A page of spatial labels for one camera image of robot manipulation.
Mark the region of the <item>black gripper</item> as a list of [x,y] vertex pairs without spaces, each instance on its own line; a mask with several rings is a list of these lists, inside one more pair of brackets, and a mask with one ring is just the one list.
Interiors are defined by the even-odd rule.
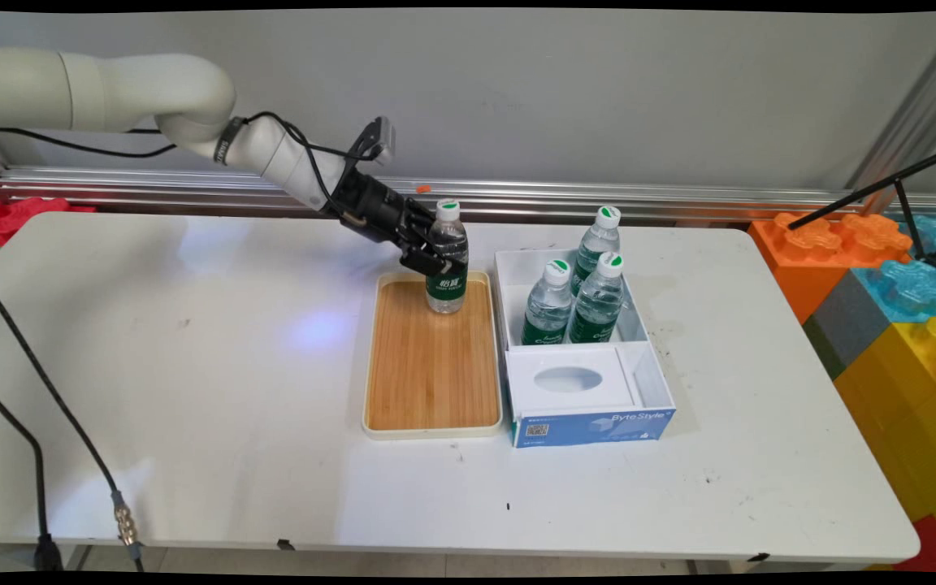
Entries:
[[400,264],[424,277],[453,276],[467,269],[467,263],[431,247],[434,211],[357,169],[343,171],[324,210],[369,241],[399,245]]

